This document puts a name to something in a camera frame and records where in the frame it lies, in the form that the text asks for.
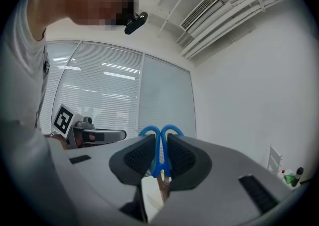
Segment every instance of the air vent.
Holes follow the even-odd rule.
[[[202,0],[193,11],[181,23],[184,31],[187,31],[198,18],[200,18],[218,0]]]

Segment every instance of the blue handle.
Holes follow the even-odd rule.
[[[160,164],[160,130],[156,126],[147,126],[140,132],[139,136],[143,136],[146,134],[146,132],[151,130],[154,131],[156,134],[156,144],[155,144],[155,158],[153,162],[151,163],[149,170],[151,172],[151,175],[154,178],[156,178],[162,169],[162,166]]]
[[[169,129],[174,130],[178,135],[184,136],[183,132],[179,128],[177,128],[175,125],[166,125],[161,129],[160,136],[161,136],[161,143],[163,146],[163,154],[164,154],[164,164],[162,164],[163,170],[166,172],[167,176],[170,177],[170,169],[169,169],[169,160],[167,156],[167,140],[165,133]]]
[[[149,168],[151,175],[154,178],[156,178],[160,174],[161,170],[164,170],[167,176],[170,177],[169,160],[167,157],[167,140],[165,136],[166,131],[168,131],[169,129],[174,130],[180,136],[184,136],[183,132],[181,132],[179,128],[171,124],[164,126],[161,131],[156,126],[148,126],[145,127],[139,134],[139,136],[145,135],[150,130],[156,133],[155,159],[153,160]],[[160,140],[163,146],[164,164],[160,163]]]

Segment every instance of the window blinds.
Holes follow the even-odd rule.
[[[186,136],[196,137],[190,73],[146,55],[141,83],[139,132],[149,125],[161,130],[167,124],[176,125]],[[159,160],[163,162],[162,147]]]
[[[79,41],[72,42],[47,42],[47,52],[50,59],[50,72],[47,82],[46,93],[39,117],[40,126],[43,134],[51,133],[52,108],[56,90],[61,79],[63,68]]]
[[[135,136],[142,53],[95,42],[82,42],[68,64],[56,94],[61,103],[92,118],[96,128],[123,129]]]

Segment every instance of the black rubber pad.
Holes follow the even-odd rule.
[[[170,191],[195,188],[211,170],[212,162],[208,154],[177,135],[167,135],[167,153],[172,167]]]
[[[155,143],[146,142],[124,156],[124,162],[131,169],[145,174],[155,156]]]
[[[91,159],[91,157],[89,155],[81,155],[79,157],[71,158],[70,161],[72,164],[76,164],[76,163],[79,163],[79,162],[82,162],[85,160],[89,160],[89,159]]]
[[[184,174],[195,165],[195,155],[177,142],[169,142],[167,152],[173,168],[171,170],[172,179]]]
[[[138,186],[155,157],[155,135],[147,135],[139,142],[113,154],[111,171],[123,183]]]
[[[244,176],[238,180],[261,213],[264,214],[268,212],[278,204],[273,196],[271,196],[253,175]]]

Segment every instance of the black bottle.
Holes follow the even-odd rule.
[[[299,179],[301,177],[301,175],[303,174],[304,169],[302,167],[300,167],[299,169],[297,169],[295,178],[293,179],[293,181],[291,182],[291,186],[295,187],[297,185],[297,183],[299,182]]]

